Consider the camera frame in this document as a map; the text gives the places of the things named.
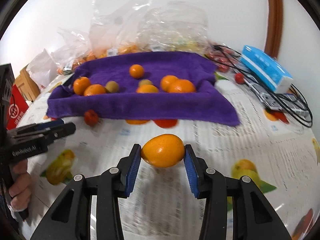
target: white label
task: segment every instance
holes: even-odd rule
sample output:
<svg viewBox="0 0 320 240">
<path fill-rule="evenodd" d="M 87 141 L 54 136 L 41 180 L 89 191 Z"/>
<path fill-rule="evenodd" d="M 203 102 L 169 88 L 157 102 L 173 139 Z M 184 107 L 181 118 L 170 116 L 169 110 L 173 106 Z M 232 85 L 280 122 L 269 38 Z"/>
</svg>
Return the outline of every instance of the white label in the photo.
<svg viewBox="0 0 320 240">
<path fill-rule="evenodd" d="M 150 45 L 150 49 L 151 51 L 165 51 L 161 46 L 159 45 L 156 45 L 156 44 L 153 44 L 153 45 Z"/>
<path fill-rule="evenodd" d="M 118 49 L 108 49 L 107 57 L 118 56 Z"/>
<path fill-rule="evenodd" d="M 64 71 L 72 70 L 72 65 L 73 65 L 73 61 L 70 61 L 69 63 L 67 63 L 67 64 L 64 66 L 63 70 L 64 70 Z"/>
</svg>

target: blue tissue package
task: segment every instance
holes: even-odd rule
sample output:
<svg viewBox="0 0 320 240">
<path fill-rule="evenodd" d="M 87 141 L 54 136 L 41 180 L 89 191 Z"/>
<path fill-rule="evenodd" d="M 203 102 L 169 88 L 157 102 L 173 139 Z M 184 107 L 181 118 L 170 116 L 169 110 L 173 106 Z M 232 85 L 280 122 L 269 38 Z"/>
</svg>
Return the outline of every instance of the blue tissue package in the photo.
<svg viewBox="0 0 320 240">
<path fill-rule="evenodd" d="M 287 93 L 291 87 L 293 78 L 290 73 L 260 49 L 244 46 L 241 62 L 274 93 Z"/>
</svg>

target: clear plastic bag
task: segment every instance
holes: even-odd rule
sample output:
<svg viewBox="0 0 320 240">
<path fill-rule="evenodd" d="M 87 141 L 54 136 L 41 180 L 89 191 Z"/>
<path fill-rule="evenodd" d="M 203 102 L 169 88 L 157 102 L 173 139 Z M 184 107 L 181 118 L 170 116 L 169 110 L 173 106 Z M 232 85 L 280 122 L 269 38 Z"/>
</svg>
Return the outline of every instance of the clear plastic bag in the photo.
<svg viewBox="0 0 320 240">
<path fill-rule="evenodd" d="M 44 49 L 29 63 L 27 72 L 40 91 L 43 91 L 57 76 L 57 67 L 50 54 Z"/>
<path fill-rule="evenodd" d="M 82 63 L 96 59 L 91 51 L 87 33 L 66 29 L 60 29 L 58 33 L 66 43 L 51 54 L 56 62 L 58 74 L 71 74 Z"/>
<path fill-rule="evenodd" d="M 205 54 L 208 19 L 200 8 L 183 1 L 169 2 L 147 12 L 138 28 L 144 51 L 186 51 Z"/>
<path fill-rule="evenodd" d="M 129 0 L 116 11 L 108 11 L 115 2 L 119 0 L 93 0 L 89 38 L 97 58 L 140 52 L 137 28 L 152 1 Z"/>
</svg>

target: human hand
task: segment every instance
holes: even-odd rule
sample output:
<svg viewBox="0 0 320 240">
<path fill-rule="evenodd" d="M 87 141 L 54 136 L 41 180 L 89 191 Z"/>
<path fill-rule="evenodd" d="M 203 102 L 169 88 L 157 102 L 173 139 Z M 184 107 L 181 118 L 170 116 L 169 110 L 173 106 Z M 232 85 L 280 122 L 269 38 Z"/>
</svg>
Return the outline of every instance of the human hand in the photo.
<svg viewBox="0 0 320 240">
<path fill-rule="evenodd" d="M 9 194 L 13 199 L 11 206 L 14 211 L 20 212 L 28 207 L 31 198 L 31 176 L 27 173 L 28 161 L 23 160 L 17 163 L 12 171 L 19 174 L 14 184 L 9 188 Z"/>
</svg>

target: purple towel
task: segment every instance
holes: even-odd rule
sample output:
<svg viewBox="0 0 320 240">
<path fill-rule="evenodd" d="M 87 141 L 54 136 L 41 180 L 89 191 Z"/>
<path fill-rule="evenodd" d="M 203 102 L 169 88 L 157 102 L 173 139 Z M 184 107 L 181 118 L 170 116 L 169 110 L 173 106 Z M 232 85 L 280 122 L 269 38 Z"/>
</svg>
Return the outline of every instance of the purple towel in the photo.
<svg viewBox="0 0 320 240">
<path fill-rule="evenodd" d="M 159 93 L 135 92 L 139 80 L 129 75 L 133 64 L 144 67 L 143 78 L 151 80 Z M 89 61 L 77 68 L 73 80 L 85 76 L 92 84 L 103 86 L 113 80 L 119 84 L 119 92 L 84 97 L 74 94 L 72 88 L 59 86 L 48 99 L 47 115 L 83 116 L 92 109 L 110 119 L 189 119 L 236 126 L 240 123 L 236 110 L 213 86 L 216 68 L 210 60 L 187 52 L 144 52 Z M 166 75 L 190 80 L 197 93 L 163 92 L 160 81 Z"/>
</svg>

